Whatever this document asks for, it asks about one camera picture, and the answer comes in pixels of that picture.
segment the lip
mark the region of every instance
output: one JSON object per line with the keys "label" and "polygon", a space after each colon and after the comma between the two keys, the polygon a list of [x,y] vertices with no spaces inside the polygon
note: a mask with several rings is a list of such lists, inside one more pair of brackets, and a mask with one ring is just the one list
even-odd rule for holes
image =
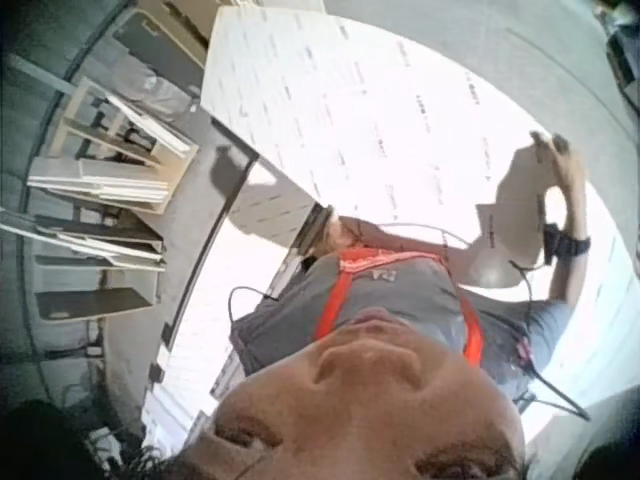
{"label": "lip", "polygon": [[384,323],[391,323],[394,325],[402,325],[404,327],[408,326],[402,320],[391,315],[391,313],[389,313],[389,311],[386,308],[382,308],[382,307],[369,307],[369,308],[360,310],[356,314],[356,316],[353,317],[349,325],[351,326],[363,325],[376,320]]}

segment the black cable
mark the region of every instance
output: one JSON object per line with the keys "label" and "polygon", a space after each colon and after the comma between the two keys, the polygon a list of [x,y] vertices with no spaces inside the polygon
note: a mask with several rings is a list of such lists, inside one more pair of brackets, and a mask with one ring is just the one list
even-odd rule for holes
{"label": "black cable", "polygon": [[240,285],[238,287],[233,287],[231,289],[231,291],[229,292],[229,298],[227,299],[227,311],[229,312],[229,322],[233,323],[233,313],[231,312],[231,301],[233,300],[233,294],[236,293],[238,290],[249,290],[251,292],[255,292],[259,295],[262,295],[262,298],[268,298],[269,300],[273,300],[274,302],[277,302],[278,299],[275,297],[272,297],[271,295],[261,292],[260,290],[258,290],[257,288],[253,288],[253,287],[247,287],[245,285]]}
{"label": "black cable", "polygon": [[533,365],[533,362],[530,362],[530,364],[527,365],[525,367],[525,369],[528,370],[528,373],[530,373],[531,376],[533,376],[533,377],[537,378],[538,380],[540,380],[549,390],[551,390],[553,393],[555,393],[560,398],[562,398],[565,402],[567,402],[569,405],[571,405],[573,407],[573,410],[570,409],[570,408],[564,407],[562,405],[558,405],[556,403],[547,402],[545,400],[538,400],[537,398],[535,398],[533,400],[534,402],[541,403],[543,405],[548,405],[550,407],[555,407],[555,408],[557,408],[559,410],[563,410],[563,411],[565,411],[567,413],[570,413],[572,415],[575,415],[576,417],[579,417],[579,418],[583,419],[585,422],[590,422],[591,421],[591,416],[589,415],[589,412],[587,412],[584,408],[582,408],[580,405],[578,405],[576,402],[574,402],[568,395],[562,393],[558,388],[555,387],[555,385],[553,385],[551,382],[549,382],[547,379],[545,379],[540,374],[540,372],[538,372],[536,367]]}
{"label": "black cable", "polygon": [[[263,299],[268,298],[269,300],[273,300],[274,302],[278,301],[277,298],[275,298],[275,297],[273,297],[273,296],[271,296],[271,295],[269,295],[267,293],[261,292],[257,288],[247,287],[246,285],[239,285],[237,287],[233,287],[231,289],[231,291],[229,292],[229,298],[227,299],[227,310],[228,310],[228,313],[229,313],[229,322],[231,323],[231,328],[233,328],[233,323],[234,323],[233,312],[231,311],[231,302],[233,300],[233,294],[236,293],[238,290],[249,290],[251,292],[255,292],[255,293],[259,294],[259,295],[262,295]],[[245,350],[246,350],[247,354],[249,354],[251,356],[253,362],[256,365],[258,365],[259,368],[262,369],[262,368],[264,368],[266,366],[264,364],[264,362],[262,362],[262,360],[260,360],[258,358],[258,356],[251,350],[251,348],[249,348],[248,345],[245,346]]]}
{"label": "black cable", "polygon": [[[529,293],[529,301],[527,303],[527,311],[525,312],[525,326],[527,328],[527,337],[526,340],[527,342],[529,341],[528,338],[528,334],[531,332],[531,306],[533,304],[533,292],[531,289],[531,282],[529,282],[529,279],[527,278],[526,275],[526,271],[532,271],[532,270],[537,270],[540,267],[536,267],[534,269],[526,269],[521,267],[520,265],[518,265],[516,262],[514,262],[513,260],[509,260],[509,263],[511,264],[511,266],[513,268],[515,268],[520,275],[522,276],[522,279],[524,280],[525,284],[527,285],[527,291]],[[573,401],[568,395],[564,394],[563,392],[561,392],[555,385],[553,385],[551,382],[549,382],[547,379],[545,379],[540,372],[538,372],[538,369],[535,367],[535,364],[533,362],[533,357],[531,355],[527,355],[527,358],[524,358],[523,360],[525,361],[524,365],[522,365],[522,371],[528,375],[531,378],[535,378],[537,380],[539,380],[540,382],[542,382],[549,390],[551,390],[553,393],[555,393],[556,395],[558,395],[560,398],[562,398],[565,402],[567,402],[569,405],[571,405],[571,407],[573,407],[573,410],[567,407],[564,407],[562,405],[557,405],[555,403],[552,402],[547,402],[544,400],[538,400],[537,398],[534,398],[533,401],[537,402],[537,403],[541,403],[543,405],[548,405],[551,407],[555,407],[559,410],[565,411],[567,413],[570,413],[572,415],[575,415],[578,418],[583,419],[586,422],[590,422],[591,421],[591,416],[589,415],[589,413],[582,408],[580,405],[578,405],[575,401]]]}

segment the nose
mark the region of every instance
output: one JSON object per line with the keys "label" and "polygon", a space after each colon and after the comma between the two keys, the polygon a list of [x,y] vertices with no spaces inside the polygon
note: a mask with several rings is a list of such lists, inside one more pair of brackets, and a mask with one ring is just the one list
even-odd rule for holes
{"label": "nose", "polygon": [[[376,331],[368,323],[363,328]],[[420,359],[413,351],[363,335],[349,343],[327,349],[321,356],[314,383],[326,388],[372,391],[394,384],[402,389],[422,388]]]}

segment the wire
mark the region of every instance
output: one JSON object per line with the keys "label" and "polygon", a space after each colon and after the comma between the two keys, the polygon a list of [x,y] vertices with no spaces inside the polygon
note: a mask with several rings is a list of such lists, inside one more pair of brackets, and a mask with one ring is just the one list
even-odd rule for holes
{"label": "wire", "polygon": [[[526,268],[521,267],[520,265],[518,265],[516,262],[514,262],[513,260],[509,260],[509,263],[511,264],[511,266],[513,268],[515,268],[520,275],[522,276],[522,279],[524,280],[525,284],[527,285],[527,291],[529,292],[529,301],[527,303],[527,310],[525,312],[525,325],[527,328],[527,337],[525,337],[525,340],[528,344],[529,342],[529,338],[528,335],[531,332],[531,306],[533,304],[533,292],[532,292],[532,288],[531,288],[531,282],[529,282],[529,279],[527,278],[527,275],[525,272],[527,271],[532,271],[531,269],[527,270]],[[549,382],[547,379],[545,379],[540,372],[538,372],[538,369],[536,368],[534,362],[533,362],[533,355],[531,355],[531,353],[529,351],[525,352],[524,355],[524,364],[522,365],[522,371],[527,374],[529,377],[531,378],[535,378],[537,380],[539,380],[540,382],[542,382],[542,384],[544,384],[549,390],[551,390],[553,393],[555,393],[556,395],[558,395],[560,398],[562,398],[566,403],[568,403],[569,405],[571,405],[571,407],[573,407],[573,409],[562,406],[562,405],[558,405],[552,402],[547,402],[544,400],[538,400],[537,397],[533,399],[534,402],[537,403],[541,403],[543,405],[548,405],[551,407],[555,407],[559,410],[562,410],[564,412],[570,413],[572,415],[575,415],[578,418],[583,419],[586,422],[590,422],[591,421],[591,416],[589,415],[589,413],[582,408],[580,405],[578,405],[575,401],[573,401],[568,395],[564,394],[562,391],[560,391],[560,389],[558,389],[555,385],[553,385],[551,382]]]}
{"label": "wire", "polygon": [[233,320],[233,313],[231,312],[231,301],[233,300],[233,294],[236,293],[238,290],[249,290],[255,293],[258,293],[260,295],[262,295],[262,298],[268,298],[269,300],[273,300],[274,302],[277,302],[278,299],[275,297],[272,297],[271,295],[261,292],[260,290],[258,290],[257,288],[253,288],[253,287],[247,287],[245,285],[240,285],[238,287],[233,287],[231,289],[231,291],[229,292],[229,298],[227,299],[227,311],[229,312],[229,322],[231,322],[233,324],[234,320]]}

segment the eye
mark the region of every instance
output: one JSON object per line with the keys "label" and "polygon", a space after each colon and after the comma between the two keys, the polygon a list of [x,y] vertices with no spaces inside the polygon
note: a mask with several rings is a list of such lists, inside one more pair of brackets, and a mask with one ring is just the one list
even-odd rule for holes
{"label": "eye", "polygon": [[264,440],[244,429],[216,428],[215,433],[225,442],[247,450],[264,451],[269,448]]}
{"label": "eye", "polygon": [[216,422],[214,433],[225,442],[246,450],[266,451],[281,443],[263,422],[248,417],[234,416],[224,422]]}
{"label": "eye", "polygon": [[482,480],[493,475],[484,467],[462,460],[455,464],[418,462],[418,473],[426,479],[437,480]]}

